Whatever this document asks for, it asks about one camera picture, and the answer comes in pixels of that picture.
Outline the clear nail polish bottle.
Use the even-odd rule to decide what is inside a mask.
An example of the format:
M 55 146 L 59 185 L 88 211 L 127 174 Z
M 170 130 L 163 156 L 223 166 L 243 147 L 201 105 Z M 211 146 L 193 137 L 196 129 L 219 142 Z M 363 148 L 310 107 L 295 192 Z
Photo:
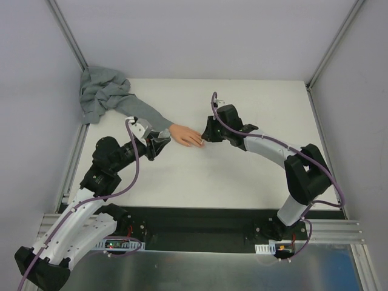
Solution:
M 159 133 L 158 138 L 161 139 L 170 139 L 171 135 L 168 129 L 163 130 L 162 132 Z

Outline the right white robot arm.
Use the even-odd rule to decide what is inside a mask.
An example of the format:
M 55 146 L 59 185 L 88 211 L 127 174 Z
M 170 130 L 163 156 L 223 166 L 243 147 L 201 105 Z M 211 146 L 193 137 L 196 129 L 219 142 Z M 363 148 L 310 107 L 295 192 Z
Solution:
M 289 196 L 272 220 L 260 229 L 268 239 L 287 239 L 315 198 L 332 185 L 319 148 L 313 144 L 293 148 L 266 135 L 255 125 L 243 124 L 234 105 L 219 107 L 212 103 L 212 110 L 213 115 L 207 118 L 202 139 L 207 142 L 228 141 L 232 146 L 260 155 L 284 169 Z

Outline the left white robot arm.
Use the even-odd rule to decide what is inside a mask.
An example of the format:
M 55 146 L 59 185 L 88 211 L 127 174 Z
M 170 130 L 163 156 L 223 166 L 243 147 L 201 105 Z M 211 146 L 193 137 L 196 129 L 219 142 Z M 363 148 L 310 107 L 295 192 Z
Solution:
M 170 142 L 170 133 L 133 130 L 130 142 L 119 145 L 113 137 L 101 138 L 93 152 L 92 166 L 73 201 L 32 247 L 20 247 L 15 261 L 23 280 L 41 290 L 60 290 L 74 266 L 107 236 L 134 239 L 141 248 L 145 232 L 122 207 L 105 202 L 116 197 L 118 176 L 145 156 L 153 161 Z

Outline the mannequin hand with nails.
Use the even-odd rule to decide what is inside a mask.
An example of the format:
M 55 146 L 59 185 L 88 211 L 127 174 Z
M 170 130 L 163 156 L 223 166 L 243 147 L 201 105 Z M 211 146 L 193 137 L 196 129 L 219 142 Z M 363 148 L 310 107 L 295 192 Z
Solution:
M 202 138 L 199 132 L 178 124 L 172 124 L 169 132 L 171 137 L 182 146 L 201 148 L 199 143 Z

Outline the grey shirt with sleeve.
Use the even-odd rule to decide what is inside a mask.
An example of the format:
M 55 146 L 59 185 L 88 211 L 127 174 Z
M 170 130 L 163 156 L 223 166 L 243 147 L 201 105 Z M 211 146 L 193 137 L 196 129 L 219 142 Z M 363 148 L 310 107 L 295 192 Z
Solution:
M 130 81 L 120 71 L 105 67 L 85 68 L 79 89 L 82 123 L 97 124 L 107 111 L 115 110 L 127 117 L 145 119 L 157 132 L 173 125 L 159 111 L 130 93 L 130 88 Z

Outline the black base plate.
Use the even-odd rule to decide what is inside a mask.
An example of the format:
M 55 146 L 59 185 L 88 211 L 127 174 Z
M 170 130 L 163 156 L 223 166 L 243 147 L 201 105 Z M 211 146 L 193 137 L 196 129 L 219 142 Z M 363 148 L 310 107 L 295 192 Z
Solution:
M 118 220 L 115 236 L 136 238 L 146 250 L 254 253 L 269 242 L 275 209 L 201 209 L 102 206 Z

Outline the right aluminium frame post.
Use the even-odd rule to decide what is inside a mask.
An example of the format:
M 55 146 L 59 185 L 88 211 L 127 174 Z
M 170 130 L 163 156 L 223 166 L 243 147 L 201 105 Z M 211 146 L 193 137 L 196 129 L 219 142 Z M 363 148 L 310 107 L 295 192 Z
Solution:
M 365 5 L 367 1 L 366 0 L 356 0 L 349 12 L 347 13 L 344 21 L 340 25 L 338 31 L 336 32 L 334 38 L 332 39 L 330 45 L 328 46 L 327 50 L 325 51 L 322 59 L 320 60 L 318 66 L 316 67 L 313 75 L 309 79 L 309 81 L 306 83 L 306 89 L 308 92 L 312 90 L 316 82 L 318 81 L 319 77 L 323 73 L 324 69 L 329 64 L 329 61 L 331 60 L 332 56 L 334 55 L 336 49 L 340 46 L 341 42 L 343 41 L 346 33 L 349 31 L 350 26 L 354 22 L 355 18 L 360 13 L 361 9 Z

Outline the aluminium frame post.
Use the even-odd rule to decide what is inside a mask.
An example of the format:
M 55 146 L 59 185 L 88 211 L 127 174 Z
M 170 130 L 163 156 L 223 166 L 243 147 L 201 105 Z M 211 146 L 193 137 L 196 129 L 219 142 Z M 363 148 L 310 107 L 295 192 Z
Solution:
M 354 22 L 355 18 L 360 13 L 361 9 L 365 5 L 367 1 L 366 0 L 356 0 L 349 12 L 347 13 L 344 21 L 340 25 L 338 31 L 336 32 L 334 38 L 332 39 L 330 45 L 328 46 L 327 50 L 325 51 L 322 59 L 320 60 L 318 66 L 316 67 L 313 75 L 309 79 L 309 81 L 306 83 L 306 89 L 308 92 L 312 90 L 316 82 L 318 81 L 319 77 L 323 73 L 324 69 L 329 64 L 329 61 L 331 60 L 332 56 L 334 55 L 336 49 L 340 46 L 341 42 L 343 41 L 346 33 L 349 31 L 350 26 Z
M 64 36 L 68 46 L 70 47 L 70 50 L 72 51 L 75 59 L 77 60 L 80 68 L 82 71 L 84 71 L 88 63 L 78 45 L 77 40 L 74 37 L 74 34 L 72 33 L 72 30 L 58 4 L 55 0 L 45 0 L 45 3 L 47 4 L 49 10 L 51 11 L 62 35 Z

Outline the left aluminium frame post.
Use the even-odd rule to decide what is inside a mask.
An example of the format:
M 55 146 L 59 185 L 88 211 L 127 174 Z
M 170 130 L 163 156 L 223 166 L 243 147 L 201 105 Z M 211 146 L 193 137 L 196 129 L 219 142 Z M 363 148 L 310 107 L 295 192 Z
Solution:
M 72 30 L 58 4 L 55 0 L 45 0 L 45 3 L 47 4 L 49 10 L 51 11 L 62 35 L 64 36 L 68 46 L 70 47 L 70 50 L 72 51 L 75 59 L 77 60 L 80 68 L 82 71 L 84 71 L 88 63 L 78 45 L 77 40 L 74 37 L 74 34 L 72 33 Z

